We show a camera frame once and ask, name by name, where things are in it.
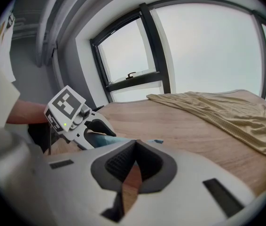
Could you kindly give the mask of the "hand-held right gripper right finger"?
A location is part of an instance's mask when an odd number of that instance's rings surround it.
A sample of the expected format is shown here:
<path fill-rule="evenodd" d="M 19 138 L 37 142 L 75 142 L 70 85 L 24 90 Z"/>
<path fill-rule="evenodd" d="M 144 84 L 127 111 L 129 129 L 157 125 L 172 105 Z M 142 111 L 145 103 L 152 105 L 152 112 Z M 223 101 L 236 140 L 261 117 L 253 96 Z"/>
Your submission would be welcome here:
<path fill-rule="evenodd" d="M 137 141 L 142 184 L 125 226 L 224 226 L 254 199 L 239 178 L 211 160 Z"/>

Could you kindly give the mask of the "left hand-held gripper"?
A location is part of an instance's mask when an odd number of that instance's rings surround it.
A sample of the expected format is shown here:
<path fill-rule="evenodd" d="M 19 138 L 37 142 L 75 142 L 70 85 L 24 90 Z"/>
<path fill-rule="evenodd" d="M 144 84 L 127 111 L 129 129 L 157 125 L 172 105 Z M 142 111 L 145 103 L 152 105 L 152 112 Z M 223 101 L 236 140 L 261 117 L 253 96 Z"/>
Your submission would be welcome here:
<path fill-rule="evenodd" d="M 98 147 L 97 133 L 116 137 L 102 117 L 87 106 L 86 100 L 70 86 L 65 86 L 50 100 L 44 114 L 58 135 L 75 141 L 82 150 Z"/>

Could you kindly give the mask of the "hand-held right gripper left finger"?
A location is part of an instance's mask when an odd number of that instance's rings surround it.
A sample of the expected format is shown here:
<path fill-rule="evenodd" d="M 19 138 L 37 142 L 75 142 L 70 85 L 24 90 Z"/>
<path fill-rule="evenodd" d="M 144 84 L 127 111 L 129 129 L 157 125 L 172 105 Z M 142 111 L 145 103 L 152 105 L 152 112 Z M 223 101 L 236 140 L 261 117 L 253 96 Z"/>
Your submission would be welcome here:
<path fill-rule="evenodd" d="M 133 146 L 124 141 L 46 157 L 22 141 L 3 144 L 0 193 L 34 226 L 135 226 L 135 211 L 123 209 L 122 181 L 105 168 L 108 158 Z"/>

